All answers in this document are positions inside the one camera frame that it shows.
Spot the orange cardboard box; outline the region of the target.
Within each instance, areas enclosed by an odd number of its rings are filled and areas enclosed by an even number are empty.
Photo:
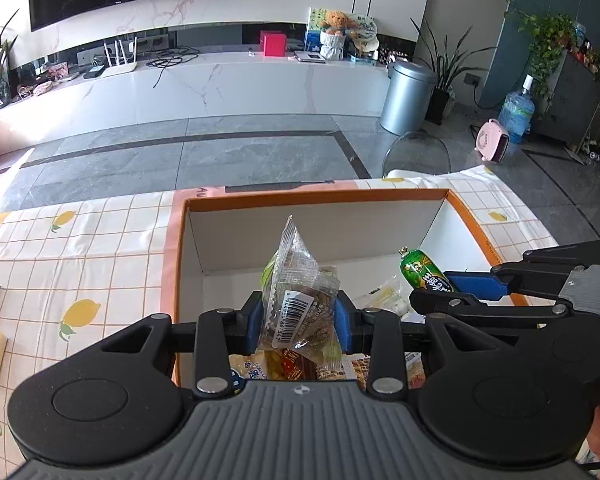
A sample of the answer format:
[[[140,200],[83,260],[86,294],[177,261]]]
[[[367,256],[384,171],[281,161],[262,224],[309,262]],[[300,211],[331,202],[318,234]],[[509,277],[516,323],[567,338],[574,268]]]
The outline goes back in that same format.
[[[384,180],[283,191],[191,188],[173,196],[161,311],[182,322],[239,307],[257,288],[287,220],[319,263],[336,266],[351,296],[390,278],[404,246],[422,248],[444,270],[486,271],[504,260],[486,224],[450,188]]]

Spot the red chips bag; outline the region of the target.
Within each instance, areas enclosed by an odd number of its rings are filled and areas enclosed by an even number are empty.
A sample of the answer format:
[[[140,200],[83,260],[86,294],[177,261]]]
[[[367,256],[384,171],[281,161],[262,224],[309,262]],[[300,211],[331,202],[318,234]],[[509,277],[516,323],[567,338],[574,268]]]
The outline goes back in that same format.
[[[316,379],[315,364],[289,349],[265,351],[266,374],[276,382],[312,382]]]

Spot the pink small heater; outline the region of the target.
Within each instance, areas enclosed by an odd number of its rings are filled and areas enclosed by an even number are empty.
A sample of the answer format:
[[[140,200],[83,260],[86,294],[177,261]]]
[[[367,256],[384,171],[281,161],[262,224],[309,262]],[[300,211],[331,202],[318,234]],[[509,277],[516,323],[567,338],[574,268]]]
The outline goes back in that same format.
[[[503,160],[508,144],[508,132],[496,119],[491,118],[480,127],[475,150],[484,162],[497,164]]]

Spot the lemon pattern tablecloth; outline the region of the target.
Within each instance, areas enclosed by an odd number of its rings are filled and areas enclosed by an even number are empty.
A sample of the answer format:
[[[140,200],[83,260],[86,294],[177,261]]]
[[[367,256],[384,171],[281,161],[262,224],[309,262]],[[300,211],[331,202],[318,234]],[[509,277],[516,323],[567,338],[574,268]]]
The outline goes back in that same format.
[[[486,168],[373,180],[457,192],[486,224],[502,263],[562,246]],[[200,315],[176,322],[160,309],[174,194],[0,214],[0,479],[590,476],[591,467],[576,462],[583,443],[570,460],[445,452],[425,434],[426,382],[407,382],[405,398],[373,398],[356,380],[317,379],[250,380],[232,396],[198,398]],[[262,292],[261,274],[252,292]],[[239,310],[249,295],[237,308],[204,312]],[[427,380],[424,317],[400,321],[404,354],[422,355]]]

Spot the hanging ivy plant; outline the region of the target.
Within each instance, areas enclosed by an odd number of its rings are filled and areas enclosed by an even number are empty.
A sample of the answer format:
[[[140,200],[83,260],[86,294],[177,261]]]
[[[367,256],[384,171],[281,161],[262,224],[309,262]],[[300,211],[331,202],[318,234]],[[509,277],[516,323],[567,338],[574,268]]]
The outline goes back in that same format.
[[[574,41],[579,0],[504,0],[504,21],[480,98],[483,110],[501,106],[506,94],[532,76],[533,94],[547,96],[547,81]]]

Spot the white wifi router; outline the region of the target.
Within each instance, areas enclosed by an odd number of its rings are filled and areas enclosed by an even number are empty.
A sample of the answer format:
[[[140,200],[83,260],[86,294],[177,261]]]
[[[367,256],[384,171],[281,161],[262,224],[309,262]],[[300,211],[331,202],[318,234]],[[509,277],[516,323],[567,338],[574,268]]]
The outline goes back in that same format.
[[[114,53],[110,53],[108,46],[104,44],[107,65],[102,76],[112,77],[134,72],[137,68],[137,38],[134,38],[127,46],[122,40],[114,42]]]

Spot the blue water jug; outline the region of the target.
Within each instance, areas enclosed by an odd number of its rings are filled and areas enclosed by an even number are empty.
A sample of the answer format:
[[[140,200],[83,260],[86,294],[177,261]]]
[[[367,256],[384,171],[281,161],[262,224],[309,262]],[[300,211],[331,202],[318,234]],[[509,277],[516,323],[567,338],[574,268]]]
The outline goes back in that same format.
[[[506,130],[509,141],[521,144],[524,134],[530,128],[530,122],[535,112],[532,100],[534,78],[527,75],[520,90],[509,92],[498,114],[498,122]]]

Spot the white tv console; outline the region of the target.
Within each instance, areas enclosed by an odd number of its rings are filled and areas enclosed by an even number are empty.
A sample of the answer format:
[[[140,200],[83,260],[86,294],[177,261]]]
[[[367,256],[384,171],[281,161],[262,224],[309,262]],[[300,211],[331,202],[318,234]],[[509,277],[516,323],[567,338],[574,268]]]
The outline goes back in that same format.
[[[207,53],[162,70],[58,84],[0,110],[0,152],[92,131],[167,120],[233,115],[380,115],[383,67],[349,61]]]

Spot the green snack packet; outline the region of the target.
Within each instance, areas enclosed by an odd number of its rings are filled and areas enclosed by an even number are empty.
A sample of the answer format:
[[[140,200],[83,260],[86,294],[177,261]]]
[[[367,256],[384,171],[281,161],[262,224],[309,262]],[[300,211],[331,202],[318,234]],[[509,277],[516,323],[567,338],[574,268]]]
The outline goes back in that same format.
[[[399,255],[401,273],[414,289],[455,292],[455,288],[444,273],[420,249],[402,247]]]

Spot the pink red box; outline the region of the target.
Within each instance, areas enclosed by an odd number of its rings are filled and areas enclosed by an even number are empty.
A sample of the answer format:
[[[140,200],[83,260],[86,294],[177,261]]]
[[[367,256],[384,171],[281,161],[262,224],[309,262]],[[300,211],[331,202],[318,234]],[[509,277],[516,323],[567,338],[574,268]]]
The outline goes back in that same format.
[[[278,30],[261,30],[260,49],[266,58],[283,58],[287,51],[287,36]]]

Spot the yellow chips bag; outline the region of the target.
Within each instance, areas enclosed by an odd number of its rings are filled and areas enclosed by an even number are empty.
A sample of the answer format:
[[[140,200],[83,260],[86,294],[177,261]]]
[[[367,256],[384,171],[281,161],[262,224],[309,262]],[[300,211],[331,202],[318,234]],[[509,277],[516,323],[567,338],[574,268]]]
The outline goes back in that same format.
[[[231,354],[228,359],[230,360],[230,379],[234,393],[244,390],[246,383],[250,380],[268,380],[264,351],[259,350],[250,356]]]

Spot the silver trash can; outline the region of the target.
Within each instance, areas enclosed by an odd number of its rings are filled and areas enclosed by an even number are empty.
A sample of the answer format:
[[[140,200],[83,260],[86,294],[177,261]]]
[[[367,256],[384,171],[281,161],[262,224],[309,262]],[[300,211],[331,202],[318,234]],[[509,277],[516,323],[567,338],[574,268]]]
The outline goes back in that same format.
[[[437,75],[426,66],[397,58],[389,64],[389,87],[380,115],[386,131],[402,136],[422,126],[437,83]]]

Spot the clear white candy bag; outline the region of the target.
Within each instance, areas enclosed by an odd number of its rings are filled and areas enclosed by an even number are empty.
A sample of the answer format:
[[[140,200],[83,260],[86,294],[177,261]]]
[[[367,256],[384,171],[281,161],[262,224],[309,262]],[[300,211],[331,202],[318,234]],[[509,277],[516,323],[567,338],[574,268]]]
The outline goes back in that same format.
[[[353,304],[358,310],[390,311],[396,314],[402,322],[423,323],[425,317],[418,314],[411,306],[410,293],[412,290],[412,286],[402,276],[393,276],[370,292],[354,298]]]

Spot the clear brown snack pouch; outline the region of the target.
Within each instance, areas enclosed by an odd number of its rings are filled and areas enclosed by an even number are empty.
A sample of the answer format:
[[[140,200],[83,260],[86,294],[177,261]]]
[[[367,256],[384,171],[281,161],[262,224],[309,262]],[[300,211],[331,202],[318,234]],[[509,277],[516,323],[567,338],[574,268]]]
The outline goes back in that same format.
[[[258,346],[292,350],[317,366],[340,367],[342,350],[335,327],[340,279],[333,266],[321,266],[288,218],[260,285],[263,318]]]

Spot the clear glass chair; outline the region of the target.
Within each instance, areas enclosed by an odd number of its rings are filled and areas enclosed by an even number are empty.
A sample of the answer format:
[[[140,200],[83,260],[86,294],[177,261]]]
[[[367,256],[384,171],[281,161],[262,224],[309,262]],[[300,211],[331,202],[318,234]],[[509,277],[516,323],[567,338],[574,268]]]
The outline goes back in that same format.
[[[448,174],[452,170],[450,153],[441,139],[425,129],[411,131],[396,138],[382,160],[384,177],[393,170]]]

